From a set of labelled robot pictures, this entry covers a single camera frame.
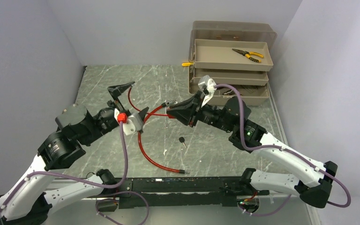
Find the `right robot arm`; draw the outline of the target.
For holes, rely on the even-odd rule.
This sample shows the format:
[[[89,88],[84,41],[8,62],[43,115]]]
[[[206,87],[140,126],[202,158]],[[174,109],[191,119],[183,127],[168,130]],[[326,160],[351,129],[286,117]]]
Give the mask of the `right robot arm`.
[[[265,128],[248,119],[251,110],[246,106],[240,110],[236,96],[230,98],[223,108],[202,105],[202,96],[203,93],[198,91],[191,98],[170,106],[166,111],[169,118],[189,127],[200,121],[231,133],[228,140],[235,148],[281,164],[288,171],[287,174],[279,174],[245,169],[239,183],[244,194],[272,190],[298,196],[304,203],[316,208],[322,209],[328,204],[337,164],[315,161],[279,141]]]

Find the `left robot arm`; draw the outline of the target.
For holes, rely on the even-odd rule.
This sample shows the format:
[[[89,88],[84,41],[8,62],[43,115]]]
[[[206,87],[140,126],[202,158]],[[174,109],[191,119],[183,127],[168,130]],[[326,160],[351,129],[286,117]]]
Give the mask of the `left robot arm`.
[[[31,165],[16,184],[0,195],[0,225],[40,225],[58,209],[85,197],[118,193],[127,175],[120,180],[107,169],[88,179],[74,178],[74,184],[48,192],[46,188],[85,155],[83,146],[118,129],[121,139],[143,129],[147,108],[131,113],[120,102],[120,95],[133,82],[108,87],[112,97],[107,107],[91,115],[83,105],[73,104],[56,118],[57,131],[51,133],[37,150]]]

